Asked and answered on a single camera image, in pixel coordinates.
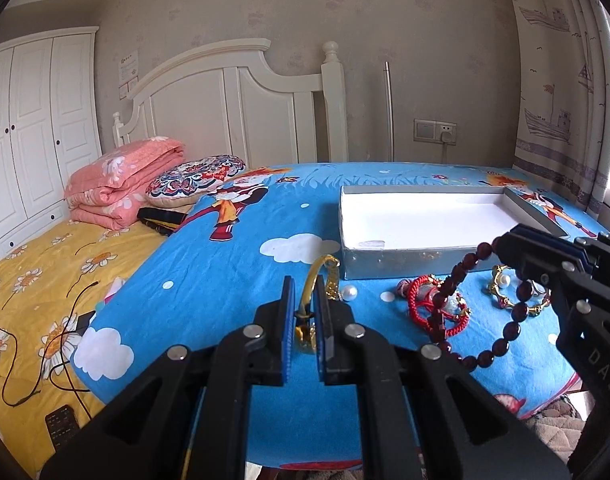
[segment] blue tablecloth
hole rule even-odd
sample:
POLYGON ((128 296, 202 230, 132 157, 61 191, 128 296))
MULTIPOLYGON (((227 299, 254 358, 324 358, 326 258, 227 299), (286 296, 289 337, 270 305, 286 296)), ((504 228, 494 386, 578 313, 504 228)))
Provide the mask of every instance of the blue tablecloth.
MULTIPOLYGON (((514 170, 376 162, 257 170, 226 183, 216 196, 203 197, 192 210, 192 221, 134 273, 85 333, 72 359, 76 373, 109 402, 169 346, 205 348, 250 322, 257 306, 280 296, 286 274, 301 290, 317 256, 340 256, 343 185, 482 183, 511 187, 570 237, 596 235, 601 229, 514 170)), ((467 223, 455 219, 454 228, 467 228, 467 223)), ((490 278, 489 271, 473 272, 460 286, 474 311, 467 329, 451 338, 453 350, 462 355, 490 348, 509 320, 509 313, 495 308, 495 300, 484 292, 490 278)), ((407 317, 405 301, 392 300, 398 281, 351 282, 358 290, 351 306, 357 322, 393 344, 418 348, 428 338, 407 317)), ((523 323, 508 355, 477 369, 474 377, 519 416, 532 412, 573 376, 554 346, 558 332, 548 308, 523 323)), ((254 387, 252 400, 248 460, 280 466, 360 458, 354 388, 323 387, 314 356, 294 351, 287 386, 254 387)))

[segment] bed post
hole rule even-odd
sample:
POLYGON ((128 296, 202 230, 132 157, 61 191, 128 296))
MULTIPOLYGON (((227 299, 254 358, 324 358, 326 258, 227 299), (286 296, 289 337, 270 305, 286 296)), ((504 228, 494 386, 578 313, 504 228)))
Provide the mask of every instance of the bed post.
POLYGON ((323 96, 327 111, 327 138, 329 139, 330 162, 347 162, 347 109, 345 107, 345 74, 336 55, 338 43, 323 44, 325 61, 320 67, 323 76, 323 96))
POLYGON ((124 124, 120 122, 120 112, 114 112, 113 117, 114 126, 112 126, 112 132, 114 133, 114 144, 116 145, 116 148, 120 148, 125 143, 119 133, 120 128, 122 128, 124 124))

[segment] gold bangle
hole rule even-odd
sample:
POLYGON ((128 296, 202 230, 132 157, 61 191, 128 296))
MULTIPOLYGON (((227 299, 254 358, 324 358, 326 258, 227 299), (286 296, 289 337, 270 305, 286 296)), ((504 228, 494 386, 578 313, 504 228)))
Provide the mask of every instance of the gold bangle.
POLYGON ((339 268, 341 262, 331 254, 319 256, 309 267, 299 309, 296 311, 296 327, 294 336, 297 342, 296 348, 303 353, 316 352, 316 327, 313 313, 311 312, 311 296, 316 285, 316 278, 322 267, 327 269, 327 282, 325 282, 325 295, 329 300, 339 300, 338 282, 340 279, 339 268))
MULTIPOLYGON (((509 269, 508 266, 505 265, 495 265, 492 267, 492 281, 488 285, 488 292, 496 298, 498 308, 505 310, 512 310, 514 303, 512 303, 509 298, 501 294, 498 283, 496 283, 496 279, 503 273, 504 270, 509 269)), ((549 288, 545 289, 545 295, 541 300, 541 303, 535 306, 528 306, 527 311, 531 317, 538 316, 544 308, 550 306, 550 290, 549 288)))

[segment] patterned wallpaper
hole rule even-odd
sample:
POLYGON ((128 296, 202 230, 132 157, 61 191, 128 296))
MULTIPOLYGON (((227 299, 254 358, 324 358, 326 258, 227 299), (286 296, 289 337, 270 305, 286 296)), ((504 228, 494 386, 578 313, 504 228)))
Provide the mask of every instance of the patterned wallpaper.
POLYGON ((511 0, 102 0, 96 103, 104 150, 113 146, 120 56, 138 49, 144 75, 202 44, 272 41, 283 75, 320 71, 321 45, 339 44, 345 67, 350 157, 387 156, 383 62, 391 66, 397 159, 439 162, 441 146, 413 142, 413 120, 458 124, 455 164, 510 166, 520 102, 520 58, 511 0))

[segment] wardrobe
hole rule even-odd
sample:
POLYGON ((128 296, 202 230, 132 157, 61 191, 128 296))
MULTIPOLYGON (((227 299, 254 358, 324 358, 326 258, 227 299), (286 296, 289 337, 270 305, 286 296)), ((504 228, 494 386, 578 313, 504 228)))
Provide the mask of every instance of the wardrobe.
POLYGON ((96 30, 0 44, 0 259, 67 218, 69 176, 101 155, 96 30))

